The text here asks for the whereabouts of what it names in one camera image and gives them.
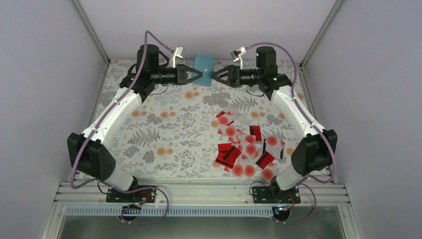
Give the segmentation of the teal leather card holder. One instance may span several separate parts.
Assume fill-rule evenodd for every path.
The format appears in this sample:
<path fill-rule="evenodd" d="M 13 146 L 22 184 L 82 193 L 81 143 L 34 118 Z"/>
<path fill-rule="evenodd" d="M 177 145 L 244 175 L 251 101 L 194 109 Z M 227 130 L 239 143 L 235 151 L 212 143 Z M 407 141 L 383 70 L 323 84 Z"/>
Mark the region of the teal leather card holder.
<path fill-rule="evenodd" d="M 213 73 L 214 69 L 214 57 L 211 55 L 205 55 L 200 53 L 195 54 L 194 69 L 202 72 L 203 75 L 193 81 L 193 83 L 196 85 L 211 87 L 211 74 Z"/>

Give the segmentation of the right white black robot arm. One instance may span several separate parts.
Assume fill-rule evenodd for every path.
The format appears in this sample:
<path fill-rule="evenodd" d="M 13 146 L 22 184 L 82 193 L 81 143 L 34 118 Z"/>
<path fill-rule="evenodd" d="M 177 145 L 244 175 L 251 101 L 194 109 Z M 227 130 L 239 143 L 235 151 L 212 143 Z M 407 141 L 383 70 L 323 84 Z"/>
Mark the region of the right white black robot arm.
<path fill-rule="evenodd" d="M 300 101 L 295 91 L 297 66 L 293 66 L 292 80 L 278 72 L 277 54 L 274 48 L 277 47 L 285 53 L 288 51 L 270 42 L 255 43 L 253 47 L 256 48 L 256 69 L 244 69 L 242 65 L 228 65 L 219 71 L 214 71 L 211 78 L 233 88 L 257 85 L 268 100 L 286 116 L 300 140 L 291 155 L 291 164 L 270 183 L 270 198 L 276 203 L 281 203 L 288 197 L 290 189 L 308 178 L 316 179 L 312 175 L 314 171 L 332 166 L 329 179 L 325 181 L 316 179 L 316 181 L 327 184 L 334 180 L 337 173 L 335 158 L 337 134 L 333 129 L 325 129 Z"/>

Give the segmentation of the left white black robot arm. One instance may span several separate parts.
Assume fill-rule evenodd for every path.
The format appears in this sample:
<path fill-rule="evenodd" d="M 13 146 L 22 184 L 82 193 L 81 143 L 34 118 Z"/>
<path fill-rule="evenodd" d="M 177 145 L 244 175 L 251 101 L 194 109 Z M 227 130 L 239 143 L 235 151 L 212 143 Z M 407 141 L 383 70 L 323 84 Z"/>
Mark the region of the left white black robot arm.
<path fill-rule="evenodd" d="M 186 85 L 203 75 L 185 64 L 176 63 L 183 57 L 183 50 L 178 46 L 172 51 L 172 57 L 165 57 L 167 62 L 160 64 L 159 57 L 164 53 L 158 46 L 144 44 L 140 47 L 137 63 L 129 68 L 106 109 L 82 133 L 72 133 L 68 137 L 73 177 L 80 171 L 91 176 L 90 181 L 98 180 L 112 187 L 127 202 L 137 198 L 137 179 L 117 167 L 107 148 L 117 130 L 145 102 L 156 85 Z"/>

